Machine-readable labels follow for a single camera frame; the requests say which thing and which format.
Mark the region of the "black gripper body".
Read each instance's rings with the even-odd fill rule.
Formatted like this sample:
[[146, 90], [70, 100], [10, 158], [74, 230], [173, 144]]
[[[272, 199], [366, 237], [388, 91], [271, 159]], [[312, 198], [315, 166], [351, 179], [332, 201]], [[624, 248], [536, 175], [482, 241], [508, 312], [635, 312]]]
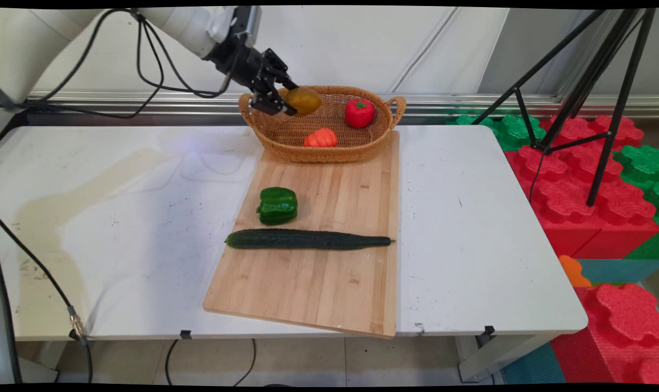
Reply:
[[273, 74], [267, 71], [275, 62], [275, 52], [270, 48], [259, 52], [233, 37], [214, 44], [204, 60], [212, 62], [223, 74], [220, 92], [227, 91], [232, 81], [252, 92], [270, 92], [274, 87]]

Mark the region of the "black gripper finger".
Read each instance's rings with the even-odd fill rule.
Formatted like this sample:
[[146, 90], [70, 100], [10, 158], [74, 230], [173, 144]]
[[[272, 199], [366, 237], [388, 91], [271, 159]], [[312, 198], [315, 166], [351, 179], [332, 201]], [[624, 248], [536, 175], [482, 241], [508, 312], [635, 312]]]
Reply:
[[297, 110], [285, 102], [280, 96], [279, 92], [275, 89], [263, 94], [259, 91], [252, 92], [252, 99], [250, 100], [252, 109], [269, 115], [276, 115], [279, 113], [293, 116], [297, 114]]
[[288, 67], [272, 49], [262, 52], [262, 74], [269, 77], [270, 82], [279, 83], [288, 91], [295, 90], [299, 85], [292, 81], [288, 75]]

